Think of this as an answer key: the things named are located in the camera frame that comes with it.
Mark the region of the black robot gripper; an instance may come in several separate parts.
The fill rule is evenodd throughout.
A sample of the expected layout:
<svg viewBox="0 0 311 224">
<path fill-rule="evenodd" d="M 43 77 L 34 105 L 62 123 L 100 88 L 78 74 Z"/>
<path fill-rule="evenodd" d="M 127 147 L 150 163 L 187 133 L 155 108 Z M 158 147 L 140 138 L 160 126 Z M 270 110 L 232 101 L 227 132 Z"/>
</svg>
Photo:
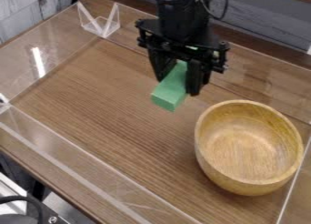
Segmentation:
<svg viewBox="0 0 311 224">
<path fill-rule="evenodd" d="M 148 52 L 155 78 L 162 81 L 175 67 L 178 60 L 187 62 L 186 93 L 198 96 L 210 82 L 211 71 L 223 73 L 227 67 L 230 43 L 204 26 L 187 37 L 172 39 L 160 31 L 158 19 L 139 19 L 138 45 Z"/>
</svg>

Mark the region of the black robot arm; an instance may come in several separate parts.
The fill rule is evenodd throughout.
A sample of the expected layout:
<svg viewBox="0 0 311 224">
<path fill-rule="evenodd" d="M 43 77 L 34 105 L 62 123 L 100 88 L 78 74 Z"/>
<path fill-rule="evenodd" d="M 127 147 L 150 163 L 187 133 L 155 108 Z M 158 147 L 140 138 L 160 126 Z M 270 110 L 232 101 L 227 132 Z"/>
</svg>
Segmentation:
<svg viewBox="0 0 311 224">
<path fill-rule="evenodd" d="M 148 52 L 155 77 L 167 78 L 179 61 L 186 63 L 186 93 L 196 96 L 214 72 L 227 68 L 230 43 L 211 32 L 210 0 L 155 0 L 156 18 L 140 19 L 138 45 Z"/>
</svg>

